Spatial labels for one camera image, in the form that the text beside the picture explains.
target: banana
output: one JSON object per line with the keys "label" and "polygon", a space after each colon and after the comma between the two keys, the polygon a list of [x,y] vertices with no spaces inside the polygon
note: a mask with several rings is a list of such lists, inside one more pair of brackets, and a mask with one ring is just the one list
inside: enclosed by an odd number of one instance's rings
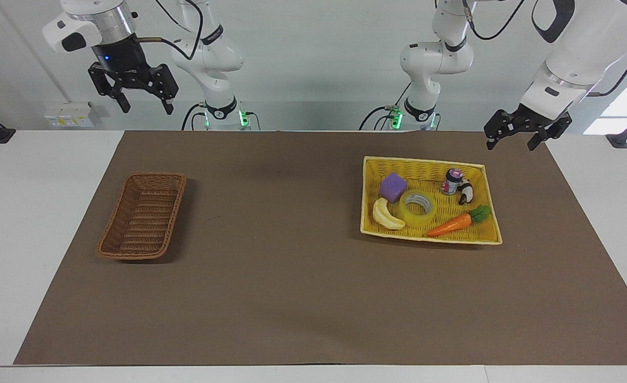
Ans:
{"label": "banana", "polygon": [[406,227],[406,223],[404,221],[399,220],[389,213],[389,209],[387,209],[387,201],[386,198],[380,198],[375,201],[373,205],[373,218],[380,225],[388,228],[389,230],[401,230]]}

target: white wall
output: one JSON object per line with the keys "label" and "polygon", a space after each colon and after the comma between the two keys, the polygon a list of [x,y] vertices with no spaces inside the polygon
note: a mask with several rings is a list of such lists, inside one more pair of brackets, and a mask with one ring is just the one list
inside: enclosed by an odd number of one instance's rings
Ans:
{"label": "white wall", "polygon": [[[178,14],[174,0],[162,1]],[[186,36],[152,0],[128,2],[140,15],[139,36]],[[480,4],[475,19],[481,34],[497,31],[516,3]],[[214,0],[212,5],[226,32],[245,49],[245,66],[229,76],[265,129],[357,129],[372,107],[393,103],[408,83],[399,67],[403,46],[435,39],[430,0]],[[515,109],[550,52],[530,24],[532,6],[525,4],[498,39],[470,36],[476,58],[469,72],[438,78],[442,129],[479,130],[496,109]],[[192,78],[173,68],[180,92],[172,116],[140,91],[128,93],[133,108],[121,113],[90,82],[90,50],[61,55],[44,42],[42,26],[60,12],[58,0],[0,0],[2,123],[43,129],[44,103],[72,100],[94,102],[104,129],[178,129],[187,107],[203,99]],[[148,44],[145,50],[152,65],[170,63],[167,46]],[[611,85],[625,65],[615,65],[606,82]],[[609,101],[589,99],[574,107],[572,131],[587,128]]]}

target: small jar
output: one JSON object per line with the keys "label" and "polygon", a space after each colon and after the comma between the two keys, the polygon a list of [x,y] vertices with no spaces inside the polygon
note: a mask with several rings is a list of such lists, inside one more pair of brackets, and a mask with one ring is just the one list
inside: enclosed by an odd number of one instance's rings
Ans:
{"label": "small jar", "polygon": [[448,169],[448,172],[445,173],[445,180],[443,180],[442,193],[452,196],[458,190],[458,185],[462,180],[462,170],[457,168]]}

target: toy carrot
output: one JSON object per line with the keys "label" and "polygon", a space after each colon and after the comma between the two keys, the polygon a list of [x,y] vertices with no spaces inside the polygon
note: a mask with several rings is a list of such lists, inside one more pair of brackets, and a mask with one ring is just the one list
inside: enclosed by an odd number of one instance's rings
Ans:
{"label": "toy carrot", "polygon": [[450,233],[455,230],[460,230],[469,227],[472,225],[472,222],[481,222],[486,220],[486,218],[491,215],[491,208],[486,205],[479,205],[473,211],[469,213],[460,214],[456,218],[444,223],[437,228],[433,228],[432,230],[427,232],[428,237],[439,237],[440,235],[444,235],[446,233]]}

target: cable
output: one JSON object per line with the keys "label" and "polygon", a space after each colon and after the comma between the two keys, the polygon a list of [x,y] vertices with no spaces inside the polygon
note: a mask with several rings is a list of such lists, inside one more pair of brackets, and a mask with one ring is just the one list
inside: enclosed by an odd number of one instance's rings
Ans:
{"label": "cable", "polygon": [[179,28],[184,29],[184,31],[189,32],[189,34],[192,34],[192,31],[190,29],[187,29],[186,27],[184,27],[183,25],[179,24],[179,22],[174,19],[174,16],[172,16],[169,12],[167,12],[167,8],[164,7],[164,5],[162,5],[162,3],[160,3],[160,0],[155,0],[155,2],[160,6],[160,8],[162,8],[162,10],[165,12],[165,14],[167,15],[167,17],[169,17],[170,19],[172,19],[172,21],[174,22],[174,24],[178,25]]}
{"label": "cable", "polygon": [[377,130],[377,126],[379,126],[380,121],[382,121],[384,119],[384,122],[386,123],[389,118],[391,118],[391,117],[382,116],[379,119],[377,119],[377,122],[375,122],[375,127],[373,128],[373,130]]}
{"label": "cable", "polygon": [[197,52],[197,46],[200,44],[200,34],[202,33],[202,25],[204,25],[204,16],[202,15],[202,10],[200,9],[200,7],[197,6],[196,3],[192,1],[189,1],[188,3],[192,5],[192,7],[197,10],[197,14],[200,15],[200,25],[197,27],[197,36],[195,37],[195,44],[193,45],[193,51],[191,52],[190,56],[185,54],[184,51],[182,51],[182,49],[179,48],[176,44],[170,42],[169,40],[163,39],[162,37],[138,37],[136,39],[136,42],[162,42],[176,49],[179,53],[181,53],[182,56],[184,56],[186,60],[192,60],[195,56],[195,53]]}
{"label": "cable", "polygon": [[193,116],[190,118],[190,129],[192,131],[195,131],[195,118],[197,116],[205,116],[205,114],[204,114],[204,112],[199,112],[199,113],[193,114]]}
{"label": "cable", "polygon": [[621,75],[621,78],[616,82],[616,84],[614,84],[612,89],[608,90],[607,92],[603,94],[601,94],[600,92],[590,92],[587,97],[603,97],[603,96],[612,94],[612,92],[616,90],[619,85],[621,85],[625,76],[627,76],[627,68],[625,69],[625,72],[623,73],[623,75]]}
{"label": "cable", "polygon": [[363,126],[365,125],[366,121],[368,121],[370,116],[372,116],[373,114],[375,114],[375,113],[377,113],[379,111],[383,111],[383,110],[384,110],[383,106],[376,107],[375,109],[373,109],[373,111],[368,113],[368,115],[363,119],[363,122],[360,123],[360,126],[358,127],[358,130],[363,130]]}
{"label": "cable", "polygon": [[257,119],[257,128],[259,129],[259,131],[262,130],[262,124],[259,123],[259,116],[257,116],[255,112],[247,112],[245,116],[254,116],[254,118]]}
{"label": "cable", "polygon": [[519,8],[522,7],[522,4],[525,2],[526,0],[519,0],[519,4],[517,5],[517,7],[515,8],[515,10],[513,11],[513,14],[510,15],[510,18],[508,19],[508,21],[505,22],[505,24],[503,25],[503,28],[501,28],[498,32],[496,32],[496,34],[494,34],[493,36],[489,36],[489,37],[483,37],[479,34],[479,32],[477,32],[477,30],[474,28],[474,19],[472,17],[472,8],[469,7],[469,5],[467,4],[467,0],[463,0],[463,6],[465,7],[465,16],[467,18],[467,22],[469,23],[469,28],[472,29],[472,32],[474,33],[474,36],[478,37],[479,39],[482,39],[484,41],[487,40],[492,40],[495,39],[496,37],[500,36],[500,34],[503,33],[503,31],[505,31],[505,29],[507,29],[508,25],[510,24],[510,22],[515,18],[515,15],[517,14]]}
{"label": "cable", "polygon": [[[399,96],[399,98],[397,99],[396,102],[394,102],[394,106],[399,105],[399,102],[401,101],[401,99],[403,98],[403,95],[406,94],[406,92],[408,91],[408,88],[410,87],[410,82],[408,83],[408,85],[406,85],[406,88],[403,90],[403,92],[401,93],[401,95]],[[389,119],[389,117],[391,117],[392,112],[390,111],[389,113],[387,113],[387,117]],[[382,123],[382,128],[380,128],[379,130],[384,130],[384,124],[387,123],[387,120],[384,120],[384,122]]]}
{"label": "cable", "polygon": [[202,107],[203,104],[194,104],[193,106],[191,106],[188,111],[186,112],[186,117],[184,117],[184,123],[181,124],[181,130],[184,131],[185,130],[185,124],[188,122],[188,117],[190,117],[190,114],[195,111],[196,107]]}
{"label": "cable", "polygon": [[437,128],[436,128],[436,129],[434,129],[434,131],[439,131],[439,126],[440,126],[440,124],[441,124],[441,118],[442,118],[442,117],[441,117],[441,114],[440,114],[440,113],[437,113],[437,114],[434,116],[434,118],[436,119],[437,117],[439,117],[439,122],[437,123]]}

